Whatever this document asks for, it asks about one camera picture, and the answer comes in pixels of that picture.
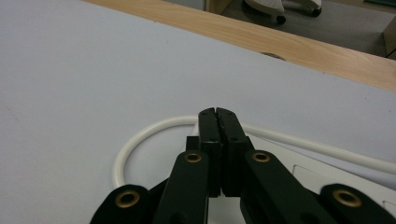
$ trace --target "chair caster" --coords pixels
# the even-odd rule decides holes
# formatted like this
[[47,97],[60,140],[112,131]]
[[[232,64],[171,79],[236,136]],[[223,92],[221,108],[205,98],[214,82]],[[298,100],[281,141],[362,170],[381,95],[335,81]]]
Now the chair caster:
[[283,24],[286,21],[286,18],[284,16],[277,16],[276,21],[278,24]]
[[311,16],[312,16],[312,17],[318,17],[318,16],[320,15],[320,13],[321,13],[321,8],[320,8],[320,9],[314,9],[314,10],[312,11]]

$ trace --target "wood trim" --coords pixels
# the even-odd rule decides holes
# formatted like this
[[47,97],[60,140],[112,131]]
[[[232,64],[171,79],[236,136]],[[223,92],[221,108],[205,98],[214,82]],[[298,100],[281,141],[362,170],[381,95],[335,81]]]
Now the wood trim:
[[269,52],[305,67],[396,91],[396,61],[237,21],[159,0],[85,0],[206,35],[245,49]]

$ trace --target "white cable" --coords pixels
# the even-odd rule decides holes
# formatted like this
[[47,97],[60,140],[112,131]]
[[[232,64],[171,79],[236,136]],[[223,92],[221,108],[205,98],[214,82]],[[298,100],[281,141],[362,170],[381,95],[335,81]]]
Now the white cable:
[[[123,176],[123,169],[125,162],[132,150],[137,147],[142,141],[151,135],[162,131],[167,128],[180,126],[180,125],[193,125],[198,121],[197,116],[184,116],[170,119],[164,119],[158,121],[144,130],[133,136],[120,150],[113,164],[113,185],[115,188],[125,185]],[[365,157],[360,154],[356,154],[350,151],[343,150],[339,147],[331,147],[321,143],[309,141],[296,136],[287,135],[284,133],[278,133],[271,130],[258,128],[248,124],[241,124],[246,133],[256,135],[268,140],[276,141],[286,145],[304,148],[310,151],[314,151],[323,155],[327,155],[342,161],[348,161],[360,166],[371,168],[377,171],[396,175],[396,164],[388,161],[381,161],[369,157]]]

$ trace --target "white table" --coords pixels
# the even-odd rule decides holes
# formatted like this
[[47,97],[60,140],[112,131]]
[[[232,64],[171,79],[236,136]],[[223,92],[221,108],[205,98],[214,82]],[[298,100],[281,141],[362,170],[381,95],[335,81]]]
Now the white table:
[[[395,92],[81,1],[1,0],[0,223],[89,223],[131,135],[212,106],[396,162]],[[163,180],[190,130],[144,143],[128,182]],[[396,189],[394,175],[322,159]]]

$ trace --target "gray floor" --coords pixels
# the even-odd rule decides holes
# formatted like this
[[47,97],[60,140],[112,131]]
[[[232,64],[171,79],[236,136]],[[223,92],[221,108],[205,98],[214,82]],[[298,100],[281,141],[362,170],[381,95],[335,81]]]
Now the gray floor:
[[233,0],[223,16],[248,21],[290,34],[301,35],[348,49],[385,57],[382,32],[394,14],[322,0],[322,13],[310,17],[311,9],[295,2],[284,1],[287,21],[279,25],[276,19],[243,3]]

